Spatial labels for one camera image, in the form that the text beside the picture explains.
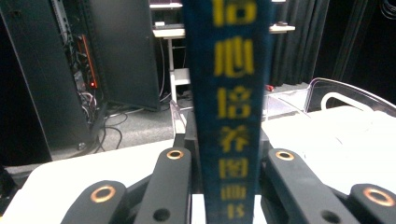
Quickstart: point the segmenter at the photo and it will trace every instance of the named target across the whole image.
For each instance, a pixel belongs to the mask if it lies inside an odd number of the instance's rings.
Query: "orange ring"
[[[289,153],[287,151],[278,151],[275,155],[278,158],[280,158],[282,161],[292,161],[292,160],[294,160],[293,154],[291,154],[291,153]]]
[[[109,190],[109,193],[108,193],[106,196],[98,197],[97,194],[99,193],[99,191],[104,190],[104,189],[108,189],[108,190]],[[104,202],[110,200],[115,194],[116,194],[116,190],[115,190],[112,186],[104,185],[104,186],[102,186],[101,188],[96,189],[96,190],[91,194],[91,200],[92,200],[94,203],[104,203]]]
[[[168,153],[166,153],[166,156],[171,159],[171,160],[178,160],[184,156],[184,153],[180,150],[172,150]]]
[[[380,194],[381,196],[383,196],[385,198],[385,200],[377,199],[375,196],[372,195],[372,193]],[[377,203],[377,204],[380,204],[380,205],[386,206],[386,207],[391,207],[391,206],[395,205],[395,201],[387,193],[385,193],[381,190],[367,188],[363,191],[363,194],[364,194],[364,196],[366,196],[366,198],[368,198],[373,203]]]

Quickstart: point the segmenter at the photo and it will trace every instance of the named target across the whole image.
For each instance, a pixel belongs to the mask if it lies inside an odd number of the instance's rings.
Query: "white tabletop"
[[[60,223],[85,188],[101,180],[131,186],[152,173],[160,153],[173,142],[171,139],[43,164],[15,195],[0,223]],[[265,223],[260,199],[261,196],[256,196],[257,224]],[[191,223],[205,223],[203,195],[192,195]]]
[[[356,184],[396,192],[396,119],[353,106],[270,119],[262,124],[273,147],[298,153],[326,185],[349,194]]]
[[[151,9],[171,9],[171,8],[178,8],[183,7],[180,3],[170,3],[170,4],[150,4],[149,7]]]
[[[184,38],[186,32],[184,29],[169,29],[169,30],[152,30],[155,37],[167,38]]]

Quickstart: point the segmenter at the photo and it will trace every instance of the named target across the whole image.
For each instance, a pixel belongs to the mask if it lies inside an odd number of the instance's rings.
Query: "blue lanyard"
[[[269,0],[183,1],[207,223],[253,220],[272,11]]]

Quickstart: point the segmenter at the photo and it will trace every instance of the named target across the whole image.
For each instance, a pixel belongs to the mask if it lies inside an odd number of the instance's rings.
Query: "cable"
[[[97,103],[96,103],[96,90],[93,89],[93,99],[95,99],[95,108],[97,107]]]
[[[82,105],[81,107],[82,107],[82,109],[85,111],[85,113],[87,114],[88,119],[90,119],[90,113],[88,112],[88,109],[85,108],[84,105]]]
[[[102,141],[99,142],[99,146],[96,148],[95,152],[93,152],[93,154],[97,153],[99,151],[99,149],[101,148],[103,151],[105,151],[105,149],[103,148],[103,143],[105,142],[105,138],[106,138],[106,128],[103,128],[103,137],[102,137]]]
[[[91,105],[92,100],[93,100],[94,106],[96,107],[96,99],[95,99],[95,97],[94,97],[92,94],[90,94],[90,93],[87,92],[87,91],[82,91],[82,92],[80,92],[80,94],[81,94],[81,95],[88,95],[88,96],[90,97],[90,105]]]
[[[160,47],[161,47],[161,55],[163,56],[163,42],[161,41],[160,38],[158,38],[160,40]],[[165,83],[165,58],[163,56],[163,85]],[[160,91],[160,96],[163,94],[163,86],[161,87],[161,91]]]
[[[114,106],[109,104],[107,106],[106,117],[105,119],[112,118],[118,116],[120,113],[119,111],[122,109],[122,105]]]
[[[160,102],[164,101],[166,98],[168,98],[172,93],[167,94],[165,97],[163,97]]]
[[[125,119],[123,119],[122,121],[120,121],[118,123],[115,123],[115,124],[107,124],[107,127],[120,125],[120,124],[122,124],[123,122],[125,122],[128,119],[128,115],[125,114],[125,113],[118,114],[117,116],[119,116],[119,115],[124,115]]]
[[[144,110],[144,109],[137,109],[137,110],[133,110],[133,111],[128,111],[128,112],[125,112],[124,114],[134,114],[134,113],[142,111],[142,110]]]
[[[122,141],[122,132],[120,131],[120,129],[114,128],[114,127],[107,127],[107,126],[105,126],[105,129],[112,129],[112,130],[117,131],[120,134],[120,140],[119,140],[119,142],[117,143],[117,146],[116,146],[116,149],[119,149],[121,141]]]

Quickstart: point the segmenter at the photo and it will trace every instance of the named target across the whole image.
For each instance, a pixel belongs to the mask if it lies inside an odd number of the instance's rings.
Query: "black curtain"
[[[389,3],[396,6],[396,1]],[[396,105],[396,20],[384,16],[380,9],[382,4],[383,1],[375,4],[367,33],[359,52],[355,53],[355,61],[350,65],[349,58],[342,78]]]
[[[277,6],[276,20],[296,30],[276,35],[270,84],[311,81],[330,0],[293,0]]]

